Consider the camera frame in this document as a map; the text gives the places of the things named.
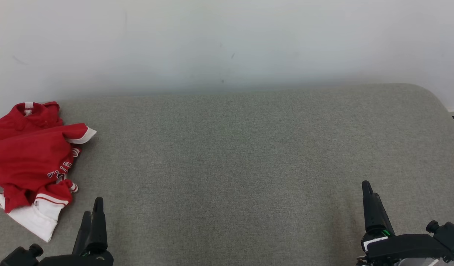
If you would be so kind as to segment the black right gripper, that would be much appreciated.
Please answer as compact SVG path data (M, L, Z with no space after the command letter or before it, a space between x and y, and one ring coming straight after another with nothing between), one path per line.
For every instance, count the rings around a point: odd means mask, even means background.
M396 236L387 212L377 192L369 181L362 182L364 226L368 234L382 233L383 237L364 241L364 255L357 258L358 266L401 266L405 260L432 259L430 266L439 261L454 261L454 224L443 225L431 221L426 226L428 234L402 234Z

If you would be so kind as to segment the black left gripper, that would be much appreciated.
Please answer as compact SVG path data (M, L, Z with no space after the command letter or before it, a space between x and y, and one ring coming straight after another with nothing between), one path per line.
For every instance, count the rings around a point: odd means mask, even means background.
M32 244L28 249L19 246L0 262L0 266L112 266L114 259L107 248L104 200L97 197L92 212L83 214L72 254L38 260L44 252L41 246Z

